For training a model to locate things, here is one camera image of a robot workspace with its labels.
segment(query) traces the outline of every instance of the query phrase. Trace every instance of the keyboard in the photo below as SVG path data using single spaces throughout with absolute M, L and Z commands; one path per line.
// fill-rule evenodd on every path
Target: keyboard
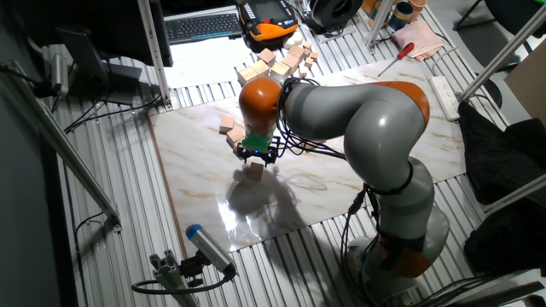
M 237 14 L 214 14 L 165 22 L 169 43 L 187 43 L 207 38 L 242 34 Z

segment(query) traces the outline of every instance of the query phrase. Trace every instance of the metal pole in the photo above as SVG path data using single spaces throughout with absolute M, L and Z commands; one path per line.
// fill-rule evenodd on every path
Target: metal pole
M 527 183 L 523 187 L 518 188 L 514 192 L 502 197 L 500 200 L 497 200 L 491 205 L 487 206 L 487 208 L 484 209 L 484 212 L 487 215 L 491 215 L 493 212 L 497 212 L 501 210 L 502 208 L 504 208 L 505 206 L 508 206 L 515 201 L 521 200 L 527 195 L 532 194 L 538 191 L 539 189 L 545 188 L 545 187 L 546 187 L 546 175 L 542 175 L 539 178 Z
M 166 105 L 170 106 L 171 92 L 167 85 L 167 77 L 165 75 L 165 68 L 163 67 L 163 60 L 161 59 L 160 44 L 157 42 L 157 35 L 155 34 L 154 18 L 152 17 L 149 0 L 138 0 L 138 8 L 140 9 L 144 30 L 147 33 L 146 38 L 148 39 L 148 46 L 152 54 L 155 74 L 160 84 L 161 98 L 163 98 L 163 102 Z
M 15 71 L 21 72 L 16 63 L 12 62 L 10 66 Z M 112 205 L 99 185 L 99 182 L 79 157 L 76 149 L 68 141 L 67 136 L 53 118 L 53 114 L 34 97 L 28 83 L 9 73 L 0 73 L 0 82 L 4 83 L 7 89 L 12 90 L 11 93 L 13 93 L 17 102 L 25 108 L 28 115 L 31 116 L 40 133 L 45 136 L 49 144 L 61 156 L 76 178 L 84 186 L 85 190 L 101 207 L 108 218 L 112 220 L 114 230 L 121 230 L 121 220 L 117 209 Z
M 389 15 L 389 12 L 392 7 L 393 0 L 383 0 L 381 2 L 381 7 L 379 11 L 377 12 L 377 15 L 374 19 L 374 25 L 372 26 L 371 31 L 369 32 L 368 36 L 364 39 L 364 46 L 366 46 L 370 53 L 374 53 L 374 45 L 375 45 L 375 38 L 377 37 L 377 34 L 379 34 L 379 31 L 383 27 L 383 24 L 385 23 L 386 17 Z
M 504 62 L 546 21 L 546 5 L 543 5 L 538 12 L 532 16 L 524 27 L 512 38 L 498 55 L 484 68 L 484 71 L 467 87 L 459 97 L 459 101 L 466 101 L 480 86 L 489 80 L 491 75 L 501 67 Z

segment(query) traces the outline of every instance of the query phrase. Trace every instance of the monitor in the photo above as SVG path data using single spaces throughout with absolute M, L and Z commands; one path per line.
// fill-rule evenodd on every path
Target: monitor
M 152 66 L 137 0 L 9 0 L 26 34 L 39 46 L 64 43 L 78 66 L 69 95 L 132 101 L 142 70 L 106 64 L 127 56 Z M 150 0 L 161 59 L 172 66 L 159 0 Z

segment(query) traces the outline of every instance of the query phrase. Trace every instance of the marble surface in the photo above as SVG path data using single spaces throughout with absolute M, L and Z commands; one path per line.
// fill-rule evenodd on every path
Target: marble surface
M 332 86 L 375 82 L 389 62 L 325 75 L 317 81 Z M 433 180 L 464 173 L 460 129 L 445 120 L 421 68 L 413 61 L 399 61 L 380 80 L 409 81 L 427 94 L 431 118 L 411 155 L 427 166 Z M 150 117 L 189 257 L 196 252 L 185 236 L 190 224 L 201 224 L 222 247 L 234 251 L 345 213 L 362 188 L 362 179 L 345 161 L 315 153 L 287 152 L 268 165 L 261 182 L 248 179 L 248 165 L 232 154 L 225 135 L 218 133 L 224 115 L 235 117 L 235 124 L 242 128 L 237 98 Z M 342 138 L 327 144 L 343 149 Z M 258 158 L 250 162 L 262 163 Z

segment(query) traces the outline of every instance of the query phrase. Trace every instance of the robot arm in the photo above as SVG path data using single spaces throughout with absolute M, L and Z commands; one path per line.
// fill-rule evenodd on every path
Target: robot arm
M 270 120 L 265 126 L 270 128 L 260 127 L 267 133 L 274 130 L 280 112 L 292 133 L 304 139 L 345 136 L 347 162 L 375 191 L 379 203 L 380 244 L 370 248 L 363 271 L 374 281 L 370 291 L 383 301 L 407 288 L 403 280 L 431 266 L 449 230 L 445 214 L 433 207 L 430 173 L 410 157 L 429 120 L 427 97 L 418 86 L 406 82 L 340 87 L 296 82 L 286 86 L 290 80 L 282 90 L 267 78 L 243 88 L 240 104 L 247 134 L 259 136 L 256 113 L 263 118 L 262 110 L 267 110 Z M 278 103 L 266 99 L 270 96 L 279 97 Z

